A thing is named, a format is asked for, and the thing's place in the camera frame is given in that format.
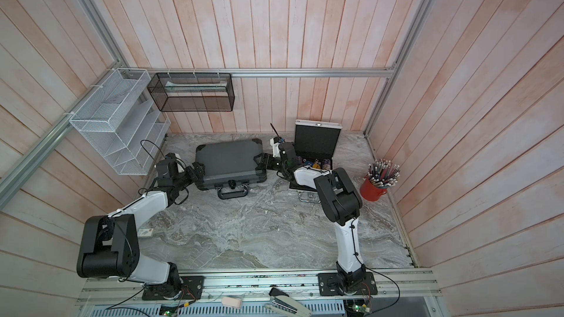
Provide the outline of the dark grey poker case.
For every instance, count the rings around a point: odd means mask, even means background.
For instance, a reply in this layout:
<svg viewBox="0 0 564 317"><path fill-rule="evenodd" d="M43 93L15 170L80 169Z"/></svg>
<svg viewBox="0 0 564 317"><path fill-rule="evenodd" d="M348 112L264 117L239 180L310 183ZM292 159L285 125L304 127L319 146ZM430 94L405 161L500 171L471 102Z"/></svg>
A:
<svg viewBox="0 0 564 317"><path fill-rule="evenodd" d="M251 184L267 180L267 174L257 175L255 172L259 164L266 164L257 162L257 156L263 152L260 139L198 145L195 161L205 166L205 174L198 178L203 178L206 183L206 186L197 186L198 189L216 189L222 200L247 196Z"/></svg>

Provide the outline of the silver aluminium poker case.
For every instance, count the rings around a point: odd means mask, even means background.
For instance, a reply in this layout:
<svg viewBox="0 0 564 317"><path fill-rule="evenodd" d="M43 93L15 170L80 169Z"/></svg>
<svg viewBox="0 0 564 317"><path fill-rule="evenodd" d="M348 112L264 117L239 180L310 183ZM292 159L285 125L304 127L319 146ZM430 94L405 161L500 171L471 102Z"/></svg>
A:
<svg viewBox="0 0 564 317"><path fill-rule="evenodd" d="M293 171L290 189L298 193L298 200L304 203L319 203L314 178L330 173L333 156L339 140L342 125L339 123L296 120L294 147L298 167Z"/></svg>

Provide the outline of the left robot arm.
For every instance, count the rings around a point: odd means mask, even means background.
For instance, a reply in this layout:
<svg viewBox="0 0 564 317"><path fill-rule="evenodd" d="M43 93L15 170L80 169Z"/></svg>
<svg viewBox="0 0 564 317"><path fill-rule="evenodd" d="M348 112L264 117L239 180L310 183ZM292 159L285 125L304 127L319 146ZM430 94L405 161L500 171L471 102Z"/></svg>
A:
<svg viewBox="0 0 564 317"><path fill-rule="evenodd" d="M157 177L138 199L86 221L76 264L79 277L130 280L163 299L181 295L183 281L177 265L143 255L138 230L151 217L175 204L189 185L201 183L205 167L198 162L186 166L176 154L168 153L156 169Z"/></svg>

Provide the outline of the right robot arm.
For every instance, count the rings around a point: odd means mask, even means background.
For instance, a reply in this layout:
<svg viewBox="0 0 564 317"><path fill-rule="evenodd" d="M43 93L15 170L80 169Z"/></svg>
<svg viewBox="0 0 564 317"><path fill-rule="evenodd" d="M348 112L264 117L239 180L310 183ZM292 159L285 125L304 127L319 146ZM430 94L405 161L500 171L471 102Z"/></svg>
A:
<svg viewBox="0 0 564 317"><path fill-rule="evenodd" d="M320 294L354 294L367 277L367 267L360 254L358 220L362 200L347 172L342 168L319 170L301 164L291 142L276 136L273 153L267 155L277 174L290 183L315 189L324 214L336 232L338 257L335 273L318 275Z"/></svg>

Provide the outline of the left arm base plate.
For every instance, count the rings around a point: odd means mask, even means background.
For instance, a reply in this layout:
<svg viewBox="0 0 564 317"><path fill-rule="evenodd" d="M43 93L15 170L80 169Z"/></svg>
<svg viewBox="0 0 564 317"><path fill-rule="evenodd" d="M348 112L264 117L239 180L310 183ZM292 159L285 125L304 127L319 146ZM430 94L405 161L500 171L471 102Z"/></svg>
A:
<svg viewBox="0 0 564 317"><path fill-rule="evenodd" d="M204 289L204 276L180 276L161 285L149 285L142 293L142 301L201 299Z"/></svg>

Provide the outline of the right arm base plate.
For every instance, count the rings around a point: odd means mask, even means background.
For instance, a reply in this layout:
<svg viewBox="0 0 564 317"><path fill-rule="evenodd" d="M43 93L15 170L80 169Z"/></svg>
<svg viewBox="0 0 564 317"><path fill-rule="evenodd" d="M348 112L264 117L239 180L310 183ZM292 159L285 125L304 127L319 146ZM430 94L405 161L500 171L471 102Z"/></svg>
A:
<svg viewBox="0 0 564 317"><path fill-rule="evenodd" d="M317 280L321 296L377 295L377 286L371 272L352 283L347 283L339 273L320 273Z"/></svg>

